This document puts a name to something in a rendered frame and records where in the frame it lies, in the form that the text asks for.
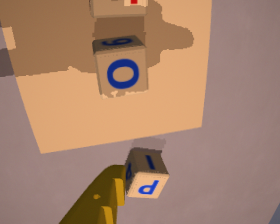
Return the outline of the wooden letter block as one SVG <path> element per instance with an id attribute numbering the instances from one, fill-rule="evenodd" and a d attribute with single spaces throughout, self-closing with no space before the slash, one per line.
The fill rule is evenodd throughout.
<path id="1" fill-rule="evenodd" d="M 147 93 L 147 47 L 135 35 L 92 42 L 101 99 Z"/>
<path id="2" fill-rule="evenodd" d="M 128 197 L 158 198 L 169 173 L 160 154 L 130 151 L 125 190 Z"/>
<path id="3" fill-rule="evenodd" d="M 148 0 L 89 0 L 93 18 L 146 16 Z"/>

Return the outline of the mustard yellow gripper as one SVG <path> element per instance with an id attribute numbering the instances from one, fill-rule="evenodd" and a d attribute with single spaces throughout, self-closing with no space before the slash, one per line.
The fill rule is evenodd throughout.
<path id="1" fill-rule="evenodd" d="M 125 166 L 111 165 L 87 187 L 59 224 L 116 224 L 125 203 Z"/>

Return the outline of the tan flat mat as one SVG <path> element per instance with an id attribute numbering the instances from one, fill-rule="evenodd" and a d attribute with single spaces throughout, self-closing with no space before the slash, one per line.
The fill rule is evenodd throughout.
<path id="1" fill-rule="evenodd" d="M 0 0 L 0 22 L 42 153 L 202 126 L 212 0 L 148 0 L 141 17 L 93 18 L 89 0 Z M 149 91 L 100 98 L 92 42 L 137 36 Z"/>

